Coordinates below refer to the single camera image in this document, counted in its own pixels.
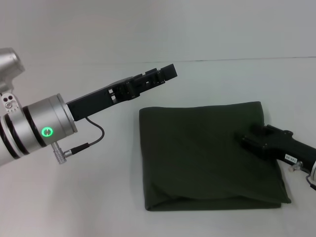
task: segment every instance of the folded towel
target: folded towel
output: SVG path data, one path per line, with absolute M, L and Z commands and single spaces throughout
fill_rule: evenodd
M 277 208 L 291 203 L 276 160 L 234 139 L 264 125 L 260 102 L 139 113 L 149 211 Z

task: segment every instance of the white background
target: white background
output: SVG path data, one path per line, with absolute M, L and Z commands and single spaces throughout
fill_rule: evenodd
M 50 147 L 0 167 L 0 237 L 296 237 L 316 232 L 316 192 L 280 164 L 281 209 L 147 212 L 139 109 L 261 101 L 266 123 L 316 147 L 313 0 L 0 0 L 0 47 L 26 72 L 23 105 L 65 101 L 174 63 L 178 77 L 91 119 L 104 140 L 59 166 Z M 82 120 L 66 150 L 97 139 Z

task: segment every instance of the label sticker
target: label sticker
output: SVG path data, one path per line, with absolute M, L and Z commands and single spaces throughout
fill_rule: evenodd
M 293 162 L 293 163 L 296 163 L 296 162 L 297 162 L 297 158 L 292 157 L 292 156 L 290 156 L 290 155 L 288 155 L 288 154 L 285 154 L 285 159 L 286 159 L 286 160 L 289 160 L 290 162 Z

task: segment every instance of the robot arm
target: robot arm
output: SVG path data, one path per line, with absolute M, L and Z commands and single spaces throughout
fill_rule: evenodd
M 12 93 L 4 93 L 24 67 L 13 49 L 0 49 L 0 95 L 7 114 L 0 117 L 0 165 L 51 145 L 60 164 L 89 147 L 83 144 L 62 152 L 58 141 L 77 132 L 75 121 L 87 118 L 177 77 L 173 65 L 126 78 L 69 103 L 60 94 L 22 107 Z
M 252 136 L 238 135 L 241 146 L 262 159 L 279 159 L 289 165 L 290 170 L 308 173 L 310 187 L 316 186 L 308 178 L 316 181 L 316 149 L 293 139 L 293 132 L 281 130 L 271 125 L 253 125 Z

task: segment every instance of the silver connector plug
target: silver connector plug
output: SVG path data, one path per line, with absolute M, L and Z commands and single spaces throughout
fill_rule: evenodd
M 57 142 L 54 142 L 51 144 L 53 150 L 54 150 L 54 154 L 57 158 L 57 161 L 59 164 L 63 164 L 65 163 L 67 160 L 64 156 L 64 153 L 63 151 L 61 150 L 61 148 L 59 147 L 58 143 Z
M 71 150 L 68 150 L 68 151 L 65 151 L 64 152 L 64 157 L 67 158 L 67 157 L 71 157 L 73 155 L 73 153 L 71 152 Z
M 290 166 L 290 167 L 288 168 L 288 170 L 289 170 L 290 172 L 294 172 L 295 170 L 300 170 L 301 167 L 303 167 L 303 163 L 302 163 L 301 161 L 299 161 L 299 162 L 295 163 L 294 165 Z

